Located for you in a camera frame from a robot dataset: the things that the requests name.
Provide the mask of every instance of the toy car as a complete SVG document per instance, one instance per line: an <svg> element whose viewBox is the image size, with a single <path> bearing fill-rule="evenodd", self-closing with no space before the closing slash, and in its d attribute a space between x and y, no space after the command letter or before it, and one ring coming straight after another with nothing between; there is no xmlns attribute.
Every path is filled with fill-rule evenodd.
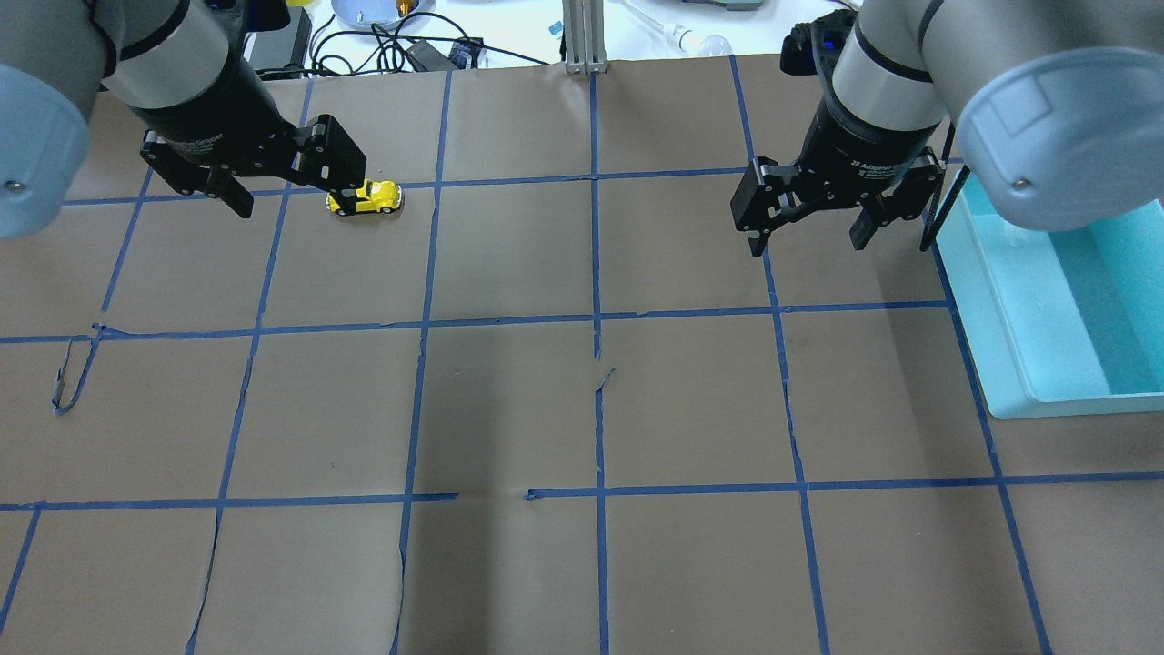
<svg viewBox="0 0 1164 655"><path fill-rule="evenodd" d="M356 213L378 211L392 213L404 204L404 188L391 179L372 181L364 179L363 186L356 188ZM339 215L348 215L348 212L340 208L340 205L327 197L327 209Z"/></svg>

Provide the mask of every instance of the light blue joint cap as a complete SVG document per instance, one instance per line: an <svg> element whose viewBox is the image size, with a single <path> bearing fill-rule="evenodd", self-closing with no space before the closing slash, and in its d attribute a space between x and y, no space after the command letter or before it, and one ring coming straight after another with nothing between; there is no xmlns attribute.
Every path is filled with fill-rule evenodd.
<svg viewBox="0 0 1164 655"><path fill-rule="evenodd" d="M59 91L0 64L0 238L52 222L88 152L88 128Z"/></svg>
<svg viewBox="0 0 1164 655"><path fill-rule="evenodd" d="M1012 69L966 104L958 142L1014 225L1128 213L1164 195L1164 54L1086 48Z"/></svg>

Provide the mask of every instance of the yellow toy car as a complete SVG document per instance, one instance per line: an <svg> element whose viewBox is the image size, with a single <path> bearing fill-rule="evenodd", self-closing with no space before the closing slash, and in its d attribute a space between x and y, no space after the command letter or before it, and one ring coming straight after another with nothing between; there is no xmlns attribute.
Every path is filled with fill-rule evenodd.
<svg viewBox="0 0 1164 655"><path fill-rule="evenodd" d="M364 179L363 186L356 188L356 213L375 212L392 213L404 204L404 188L391 179L372 181ZM348 215L339 202L327 195L327 211L339 215Z"/></svg>

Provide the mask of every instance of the blue bin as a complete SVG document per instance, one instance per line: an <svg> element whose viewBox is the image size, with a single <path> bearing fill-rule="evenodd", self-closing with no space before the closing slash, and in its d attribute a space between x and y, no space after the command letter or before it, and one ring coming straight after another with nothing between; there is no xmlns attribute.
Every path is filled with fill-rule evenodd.
<svg viewBox="0 0 1164 655"><path fill-rule="evenodd" d="M974 176L938 235L991 414L1164 411L1164 209L1015 227Z"/></svg>

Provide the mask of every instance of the plastic tray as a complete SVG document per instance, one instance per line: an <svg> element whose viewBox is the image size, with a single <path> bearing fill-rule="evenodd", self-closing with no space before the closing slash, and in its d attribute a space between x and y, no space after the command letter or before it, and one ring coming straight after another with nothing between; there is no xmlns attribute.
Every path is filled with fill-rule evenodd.
<svg viewBox="0 0 1164 655"><path fill-rule="evenodd" d="M1010 225L971 176L938 235L991 414L1164 411L1164 209Z"/></svg>

